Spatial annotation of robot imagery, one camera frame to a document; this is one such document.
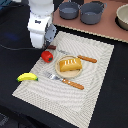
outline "yellow banana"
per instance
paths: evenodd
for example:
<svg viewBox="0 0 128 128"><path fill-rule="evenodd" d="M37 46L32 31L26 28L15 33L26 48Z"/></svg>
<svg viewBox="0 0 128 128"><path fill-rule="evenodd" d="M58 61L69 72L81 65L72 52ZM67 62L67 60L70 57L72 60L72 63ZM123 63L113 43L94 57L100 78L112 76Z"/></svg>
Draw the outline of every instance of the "yellow banana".
<svg viewBox="0 0 128 128"><path fill-rule="evenodd" d="M17 81L23 81L23 80L36 80L38 81L38 78L35 74L33 73L24 73L22 75L20 75L18 78L17 78Z"/></svg>

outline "cooking pot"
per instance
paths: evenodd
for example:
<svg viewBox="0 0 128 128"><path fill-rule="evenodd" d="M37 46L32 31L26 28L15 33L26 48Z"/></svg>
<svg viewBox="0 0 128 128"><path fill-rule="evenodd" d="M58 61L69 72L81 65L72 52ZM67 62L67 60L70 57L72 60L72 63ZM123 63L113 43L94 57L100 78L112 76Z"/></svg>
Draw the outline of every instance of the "cooking pot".
<svg viewBox="0 0 128 128"><path fill-rule="evenodd" d="M128 4L117 9L118 22L122 28L128 30Z"/></svg>
<svg viewBox="0 0 128 128"><path fill-rule="evenodd" d="M85 24L96 24L100 21L101 15L106 7L98 3L86 3L80 8L80 20Z"/></svg>
<svg viewBox="0 0 128 128"><path fill-rule="evenodd" d="M61 18L71 20L78 17L79 9L79 4L68 1L59 5L59 14Z"/></svg>

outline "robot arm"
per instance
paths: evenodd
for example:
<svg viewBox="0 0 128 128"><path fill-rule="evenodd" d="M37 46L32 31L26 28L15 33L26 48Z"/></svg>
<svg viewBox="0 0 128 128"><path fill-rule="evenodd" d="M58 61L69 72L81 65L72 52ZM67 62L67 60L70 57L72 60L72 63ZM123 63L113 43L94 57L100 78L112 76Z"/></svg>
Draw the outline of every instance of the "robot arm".
<svg viewBox="0 0 128 128"><path fill-rule="evenodd" d="M52 24L54 4L53 0L12 0L30 6L28 30L32 46L45 48L53 40L56 28Z"/></svg>

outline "bread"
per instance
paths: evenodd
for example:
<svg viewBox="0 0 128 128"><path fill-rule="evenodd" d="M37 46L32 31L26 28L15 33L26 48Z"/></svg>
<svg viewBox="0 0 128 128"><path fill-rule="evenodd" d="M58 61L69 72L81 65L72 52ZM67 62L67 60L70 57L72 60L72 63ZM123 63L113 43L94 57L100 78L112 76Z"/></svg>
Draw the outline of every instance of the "bread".
<svg viewBox="0 0 128 128"><path fill-rule="evenodd" d="M60 61L60 72L82 69L80 58Z"/></svg>

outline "wooden handle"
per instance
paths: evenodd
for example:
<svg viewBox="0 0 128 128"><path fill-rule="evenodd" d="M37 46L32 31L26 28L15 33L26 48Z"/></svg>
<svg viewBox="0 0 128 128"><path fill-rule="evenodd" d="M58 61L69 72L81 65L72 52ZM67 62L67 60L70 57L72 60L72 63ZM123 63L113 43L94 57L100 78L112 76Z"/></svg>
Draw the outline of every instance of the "wooden handle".
<svg viewBox="0 0 128 128"><path fill-rule="evenodd" d="M96 63L97 60L96 59L92 59L92 58L89 58L89 57L85 57L85 56L77 56L78 58L82 59L82 60L86 60L86 61L89 61L89 62L92 62L92 63Z"/></svg>
<svg viewBox="0 0 128 128"><path fill-rule="evenodd" d="M49 45L49 46L47 47L47 49L56 50L56 46L54 46L54 45Z"/></svg>
<svg viewBox="0 0 128 128"><path fill-rule="evenodd" d="M82 86L82 85L80 85L80 84L77 84L77 83L74 83L74 82L72 82L72 81L66 80L66 79L63 79L62 82L65 83L65 84L71 85L71 86L73 86L73 87L75 87L75 88L81 89L81 90L84 89L84 86Z"/></svg>

